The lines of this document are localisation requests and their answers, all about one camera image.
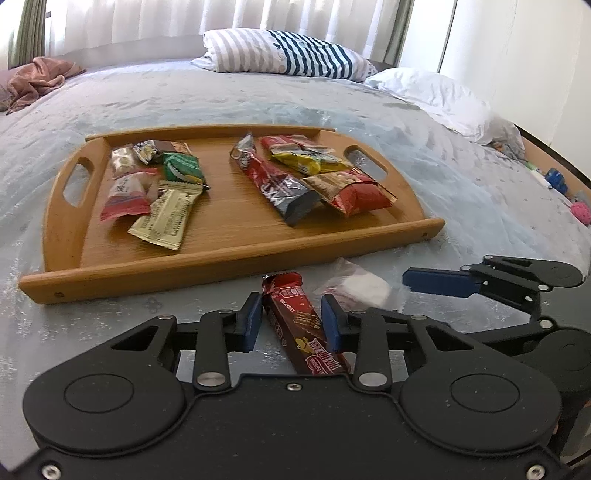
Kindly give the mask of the white sheer curtain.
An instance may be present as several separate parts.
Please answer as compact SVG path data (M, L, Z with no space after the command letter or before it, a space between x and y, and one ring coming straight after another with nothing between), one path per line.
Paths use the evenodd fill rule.
M284 30L381 57L398 1L49 1L52 56L125 42L201 35L224 28Z

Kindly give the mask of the green snack packet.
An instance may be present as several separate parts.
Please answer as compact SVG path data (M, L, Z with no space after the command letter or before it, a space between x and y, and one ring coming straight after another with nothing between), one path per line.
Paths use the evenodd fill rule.
M201 185L208 189L207 180L197 157L193 155L166 152L162 156L164 176L167 181Z

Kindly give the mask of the red slim snack packet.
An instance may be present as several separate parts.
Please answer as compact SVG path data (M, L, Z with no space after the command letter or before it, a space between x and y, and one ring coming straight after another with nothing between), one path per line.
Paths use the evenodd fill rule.
M260 144L270 152L305 150L315 153L332 154L335 149L312 141L305 135L269 135L259 138Z

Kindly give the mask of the red peanut snack bag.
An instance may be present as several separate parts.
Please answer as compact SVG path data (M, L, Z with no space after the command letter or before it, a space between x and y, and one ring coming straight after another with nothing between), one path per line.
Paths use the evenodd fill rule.
M397 202L394 194L356 168L305 177L304 183L345 217L390 208Z

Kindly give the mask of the striped pillow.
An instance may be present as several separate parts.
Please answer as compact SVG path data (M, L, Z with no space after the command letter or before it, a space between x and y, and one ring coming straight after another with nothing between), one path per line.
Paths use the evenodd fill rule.
M265 73L363 83L378 71L342 45L288 31L228 28L204 33L204 55L191 61L217 73Z

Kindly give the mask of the yellow snack packet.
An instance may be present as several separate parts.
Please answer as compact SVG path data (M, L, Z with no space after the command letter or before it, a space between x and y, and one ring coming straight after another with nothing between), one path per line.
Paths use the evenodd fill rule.
M349 160L329 153L308 150L273 151L271 158L305 176L345 171L353 168L353 164Z

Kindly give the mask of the white pillow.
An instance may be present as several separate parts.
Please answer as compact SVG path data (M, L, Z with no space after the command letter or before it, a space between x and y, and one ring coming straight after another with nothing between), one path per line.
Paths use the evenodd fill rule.
M456 80L439 73L398 67L369 77L365 84L418 107L471 142L492 147L514 160L525 159L525 146L517 126Z

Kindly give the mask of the long dark red snack bag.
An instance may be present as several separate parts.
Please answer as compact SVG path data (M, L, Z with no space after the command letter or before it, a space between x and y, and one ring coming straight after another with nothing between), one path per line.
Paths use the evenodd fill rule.
M290 227L294 227L321 201L317 191L260 157L252 133L247 133L235 144L230 158Z

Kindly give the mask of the light blue bedspread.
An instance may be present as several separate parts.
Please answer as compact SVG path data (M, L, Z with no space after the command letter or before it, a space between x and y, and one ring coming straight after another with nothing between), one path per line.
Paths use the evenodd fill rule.
M363 256L399 287L412 266L456 269L485 255L590 266L590 232L519 162L472 143L423 111L346 81L218 74L186 61L108 68L69 79L1 119L1 460L35 448L21 413L39 374L157 315L195 321L235 309L259 277L153 295L42 306L18 288L38 270L42 217L63 161L92 134L149 127L276 123L332 128L382 152L424 209L446 222L429 242Z

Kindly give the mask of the wooden serving tray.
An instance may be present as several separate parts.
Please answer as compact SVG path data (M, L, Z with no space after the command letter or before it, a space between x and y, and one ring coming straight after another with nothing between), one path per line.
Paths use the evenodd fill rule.
M290 134L290 125L200 125L89 136L57 174L42 236L44 269L20 279L39 304L144 294L301 265L327 263L434 238L444 220L427 216L410 184L381 153L332 129L301 134L338 154L358 150L384 170L396 203L342 218L317 207L291 227L229 158L245 134ZM146 139L180 140L200 159L211 185L195 202L177 251L143 242L126 220L101 221L114 148Z

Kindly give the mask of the dark red chocolate bar packet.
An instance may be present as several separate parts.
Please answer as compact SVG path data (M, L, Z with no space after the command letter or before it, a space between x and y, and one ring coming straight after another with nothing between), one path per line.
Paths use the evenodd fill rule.
M287 358L300 375L338 375L349 372L342 354L329 351L322 320L304 293L297 272L263 278L263 308Z

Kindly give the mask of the red white snack packet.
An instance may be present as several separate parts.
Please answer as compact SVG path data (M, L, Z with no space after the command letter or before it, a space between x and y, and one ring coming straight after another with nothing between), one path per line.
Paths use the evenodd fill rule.
M138 170L117 178L108 192L100 220L149 214L151 204L158 198L159 179L156 168Z

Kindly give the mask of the beige nut bar packet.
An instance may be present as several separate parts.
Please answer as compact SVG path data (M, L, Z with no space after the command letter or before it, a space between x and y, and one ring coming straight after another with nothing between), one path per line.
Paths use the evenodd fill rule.
M133 148L127 145L114 149L110 155L110 166L114 179L135 172L139 164Z

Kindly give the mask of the brown biscuit snack packet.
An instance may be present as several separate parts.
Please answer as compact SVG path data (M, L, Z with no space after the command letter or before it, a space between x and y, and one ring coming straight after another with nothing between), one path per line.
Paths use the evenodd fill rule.
M131 147L138 160L144 165L160 163L165 153L192 154L188 146L179 141L150 139L133 143Z

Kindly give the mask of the gold foil snack packet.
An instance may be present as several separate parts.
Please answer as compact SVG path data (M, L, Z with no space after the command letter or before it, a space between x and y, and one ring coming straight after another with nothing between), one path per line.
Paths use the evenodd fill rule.
M127 233L146 243L177 251L191 209L206 188L202 184L161 180L150 213L139 217Z

